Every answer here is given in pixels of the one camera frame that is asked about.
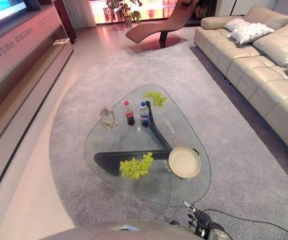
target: sofa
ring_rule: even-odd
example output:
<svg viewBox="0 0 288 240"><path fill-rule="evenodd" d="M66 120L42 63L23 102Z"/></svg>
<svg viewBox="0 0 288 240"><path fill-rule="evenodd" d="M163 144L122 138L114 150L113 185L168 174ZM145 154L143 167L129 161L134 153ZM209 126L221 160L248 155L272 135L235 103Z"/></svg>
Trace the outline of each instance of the sofa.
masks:
<svg viewBox="0 0 288 240"><path fill-rule="evenodd" d="M234 18L266 24L275 32L237 44L224 28ZM245 17L206 17L194 43L288 146L288 15L255 5Z"/></svg>

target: gray rug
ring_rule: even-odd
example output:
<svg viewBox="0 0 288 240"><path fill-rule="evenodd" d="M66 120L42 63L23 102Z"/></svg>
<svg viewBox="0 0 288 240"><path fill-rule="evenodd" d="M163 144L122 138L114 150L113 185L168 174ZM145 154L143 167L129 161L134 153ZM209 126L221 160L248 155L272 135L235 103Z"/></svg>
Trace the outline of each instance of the gray rug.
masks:
<svg viewBox="0 0 288 240"><path fill-rule="evenodd" d="M203 58L204 65L195 55ZM100 106L113 106L141 85L157 84L182 110L209 156L212 182L197 207L288 229L287 148L247 103L243 114L258 120L248 118L251 125L245 120L222 90L225 87L221 89L214 80L221 77L191 42L182 42L157 51L126 49L92 67L73 85L54 119L49 154L58 194L76 226L118 219L187 223L184 207L164 207L118 191L94 174L84 160L84 143ZM234 90L231 94L236 95L235 102L245 101ZM261 137L253 129L258 124L264 127L255 129L266 131ZM263 136L274 139L268 141L268 147ZM209 214L235 240L288 239L288 233L274 226Z"/></svg>

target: plastic bottle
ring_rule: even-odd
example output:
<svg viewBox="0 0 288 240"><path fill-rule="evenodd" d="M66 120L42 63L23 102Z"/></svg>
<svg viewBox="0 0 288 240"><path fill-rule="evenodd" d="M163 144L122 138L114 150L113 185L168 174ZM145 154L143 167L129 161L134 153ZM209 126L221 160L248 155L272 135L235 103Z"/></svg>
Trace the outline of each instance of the plastic bottle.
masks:
<svg viewBox="0 0 288 240"><path fill-rule="evenodd" d="M133 109L128 101L125 101L124 105L125 105L125 116L127 118L127 124L133 126L135 124Z"/></svg>
<svg viewBox="0 0 288 240"><path fill-rule="evenodd" d="M148 127L149 125L149 110L144 101L141 102L140 104L140 118L142 121L142 126L143 127Z"/></svg>

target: chair base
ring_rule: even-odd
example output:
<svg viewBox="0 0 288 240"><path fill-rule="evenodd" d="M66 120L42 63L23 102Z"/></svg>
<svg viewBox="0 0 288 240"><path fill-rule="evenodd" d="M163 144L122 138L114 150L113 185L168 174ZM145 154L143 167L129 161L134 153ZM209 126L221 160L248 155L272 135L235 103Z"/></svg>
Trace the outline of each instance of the chair base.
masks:
<svg viewBox="0 0 288 240"><path fill-rule="evenodd" d="M159 42L159 39L152 40L150 42L144 43L143 44L143 49L145 50L157 50L157 49L163 49L167 48L169 46L175 45L179 43L180 38L171 36L166 39L166 43L163 44L162 42Z"/></svg>

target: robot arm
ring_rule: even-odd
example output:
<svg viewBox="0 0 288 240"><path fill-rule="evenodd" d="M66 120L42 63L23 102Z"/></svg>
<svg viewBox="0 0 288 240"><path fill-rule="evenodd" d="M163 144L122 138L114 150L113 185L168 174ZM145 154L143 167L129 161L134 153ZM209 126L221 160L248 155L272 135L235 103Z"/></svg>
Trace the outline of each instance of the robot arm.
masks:
<svg viewBox="0 0 288 240"><path fill-rule="evenodd" d="M184 205L192 213L188 214L191 219L188 223L195 235L206 240L232 240L221 225L212 222L207 213L198 210L194 205L186 201L184 201Z"/></svg>

